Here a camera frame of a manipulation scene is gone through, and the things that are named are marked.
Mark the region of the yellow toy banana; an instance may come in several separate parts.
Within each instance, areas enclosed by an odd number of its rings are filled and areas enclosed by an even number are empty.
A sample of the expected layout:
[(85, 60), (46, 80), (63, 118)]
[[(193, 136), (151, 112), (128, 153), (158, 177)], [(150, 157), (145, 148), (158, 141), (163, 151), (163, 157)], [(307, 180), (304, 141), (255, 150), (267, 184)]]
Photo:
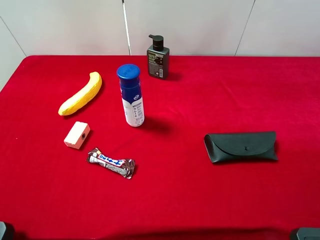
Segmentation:
[(98, 94), (102, 83), (101, 75), (96, 71), (91, 72), (88, 83), (60, 106), (58, 114), (69, 116), (77, 112)]

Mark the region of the blue white spray bottle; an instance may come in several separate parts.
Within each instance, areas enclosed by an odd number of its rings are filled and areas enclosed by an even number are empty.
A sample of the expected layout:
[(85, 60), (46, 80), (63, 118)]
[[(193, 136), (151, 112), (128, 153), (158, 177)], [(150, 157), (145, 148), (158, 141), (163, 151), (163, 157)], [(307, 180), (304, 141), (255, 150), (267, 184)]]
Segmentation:
[(125, 120), (131, 127), (139, 127), (145, 120), (140, 68), (135, 64), (124, 64), (117, 69), (116, 74), (119, 78)]

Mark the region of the chocolate bar wrapper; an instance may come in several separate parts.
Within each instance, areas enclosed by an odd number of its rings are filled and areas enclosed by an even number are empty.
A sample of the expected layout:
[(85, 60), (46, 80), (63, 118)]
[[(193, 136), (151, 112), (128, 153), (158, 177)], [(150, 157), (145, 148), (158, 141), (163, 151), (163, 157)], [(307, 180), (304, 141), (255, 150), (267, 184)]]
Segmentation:
[(87, 162), (100, 166), (120, 174), (126, 179), (131, 179), (135, 170), (133, 159), (113, 159), (104, 155), (97, 147), (88, 153)]

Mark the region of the dark pump dispenser bottle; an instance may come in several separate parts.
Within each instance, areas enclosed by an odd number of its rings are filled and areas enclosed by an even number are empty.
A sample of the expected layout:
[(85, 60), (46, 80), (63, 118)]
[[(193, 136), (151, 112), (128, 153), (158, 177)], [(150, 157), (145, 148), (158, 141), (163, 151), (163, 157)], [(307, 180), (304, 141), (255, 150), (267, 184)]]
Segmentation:
[(152, 45), (146, 51), (148, 74), (165, 80), (169, 75), (170, 49), (164, 47), (163, 36), (150, 34), (148, 37), (152, 39)]

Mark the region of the black glasses case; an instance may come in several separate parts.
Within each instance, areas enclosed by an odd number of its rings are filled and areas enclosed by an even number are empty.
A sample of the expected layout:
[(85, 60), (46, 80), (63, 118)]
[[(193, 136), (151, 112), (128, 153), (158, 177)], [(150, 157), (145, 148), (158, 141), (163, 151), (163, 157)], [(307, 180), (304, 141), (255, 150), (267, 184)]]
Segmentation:
[(274, 131), (209, 133), (204, 145), (213, 164), (246, 161), (277, 161)]

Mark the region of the white rectangular block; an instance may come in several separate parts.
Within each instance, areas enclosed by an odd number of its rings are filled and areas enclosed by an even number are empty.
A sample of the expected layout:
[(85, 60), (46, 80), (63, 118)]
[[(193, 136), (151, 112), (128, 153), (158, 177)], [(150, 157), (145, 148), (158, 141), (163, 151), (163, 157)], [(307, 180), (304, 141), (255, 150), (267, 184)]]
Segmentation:
[(88, 123), (76, 121), (63, 142), (67, 147), (79, 150), (90, 131)]

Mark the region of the white pole behind table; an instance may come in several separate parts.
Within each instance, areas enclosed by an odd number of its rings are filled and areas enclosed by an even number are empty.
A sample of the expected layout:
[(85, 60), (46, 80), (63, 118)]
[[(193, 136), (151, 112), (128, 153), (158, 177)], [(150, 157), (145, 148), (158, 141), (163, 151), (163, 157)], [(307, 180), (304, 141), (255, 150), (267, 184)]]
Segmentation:
[(122, 3), (122, 11), (123, 11), (123, 19), (124, 19), (124, 26), (125, 26), (125, 33), (126, 33), (126, 39), (127, 39), (127, 47), (128, 47), (128, 54), (132, 55), (131, 50), (131, 42), (130, 42), (130, 34), (129, 34), (129, 26), (128, 26), (128, 18), (127, 18), (127, 12), (126, 12), (126, 5), (125, 1), (121, 0)]

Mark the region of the dark base corner right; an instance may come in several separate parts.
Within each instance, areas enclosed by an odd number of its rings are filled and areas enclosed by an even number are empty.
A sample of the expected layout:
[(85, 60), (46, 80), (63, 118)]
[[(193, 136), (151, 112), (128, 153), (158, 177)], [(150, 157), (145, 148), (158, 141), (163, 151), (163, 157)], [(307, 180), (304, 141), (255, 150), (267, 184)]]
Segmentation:
[(320, 240), (319, 227), (295, 228), (290, 233), (290, 240)]

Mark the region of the dark base corner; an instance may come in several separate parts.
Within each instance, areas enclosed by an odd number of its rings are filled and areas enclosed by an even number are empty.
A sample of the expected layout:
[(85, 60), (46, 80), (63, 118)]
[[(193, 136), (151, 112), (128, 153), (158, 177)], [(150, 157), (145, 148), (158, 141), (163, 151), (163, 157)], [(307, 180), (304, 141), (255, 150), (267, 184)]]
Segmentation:
[(290, 240), (320, 240), (319, 227), (295, 228), (290, 233)]
[(7, 222), (0, 221), (0, 240), (13, 240), (14, 227)]

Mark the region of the dark base corner left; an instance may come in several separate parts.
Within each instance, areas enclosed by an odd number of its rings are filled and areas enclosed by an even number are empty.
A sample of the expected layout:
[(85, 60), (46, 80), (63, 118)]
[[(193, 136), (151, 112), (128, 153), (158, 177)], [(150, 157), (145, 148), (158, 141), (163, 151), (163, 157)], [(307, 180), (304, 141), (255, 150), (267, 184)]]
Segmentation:
[(7, 222), (0, 221), (0, 240), (13, 240), (14, 227)]

